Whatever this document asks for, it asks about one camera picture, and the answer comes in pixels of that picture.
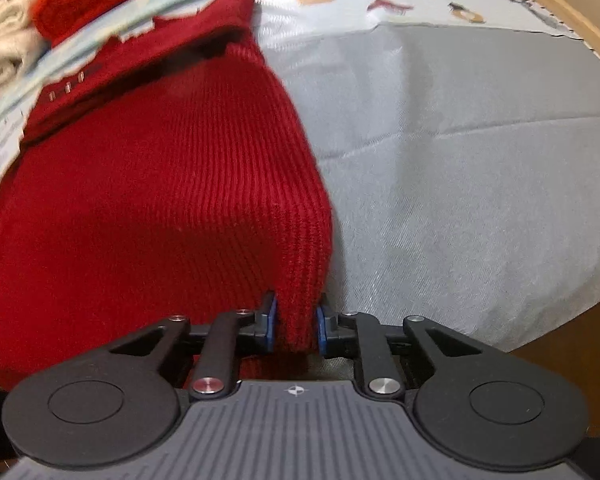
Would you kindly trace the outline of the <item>dark red knit sweater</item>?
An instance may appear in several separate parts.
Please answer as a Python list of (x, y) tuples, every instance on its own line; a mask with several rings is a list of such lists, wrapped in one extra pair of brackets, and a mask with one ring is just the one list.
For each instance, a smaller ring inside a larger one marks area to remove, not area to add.
[(0, 184), (1, 387), (267, 292), (275, 347), (313, 349), (332, 210), (255, 6), (156, 18), (42, 90)]

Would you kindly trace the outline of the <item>grey printed bed sheet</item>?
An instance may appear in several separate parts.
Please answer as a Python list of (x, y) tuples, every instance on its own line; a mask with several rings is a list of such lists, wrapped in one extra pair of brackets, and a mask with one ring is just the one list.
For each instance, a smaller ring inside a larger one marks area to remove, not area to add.
[[(44, 88), (0, 121), (0, 184)], [(256, 0), (332, 210), (337, 309), (513, 349), (600, 301), (600, 58), (535, 0)]]

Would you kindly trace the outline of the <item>cream folded blanket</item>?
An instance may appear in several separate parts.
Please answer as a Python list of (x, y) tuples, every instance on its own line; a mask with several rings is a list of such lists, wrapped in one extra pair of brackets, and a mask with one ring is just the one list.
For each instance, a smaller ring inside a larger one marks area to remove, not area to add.
[(0, 91), (20, 78), (46, 50), (32, 22), (36, 0), (0, 0)]

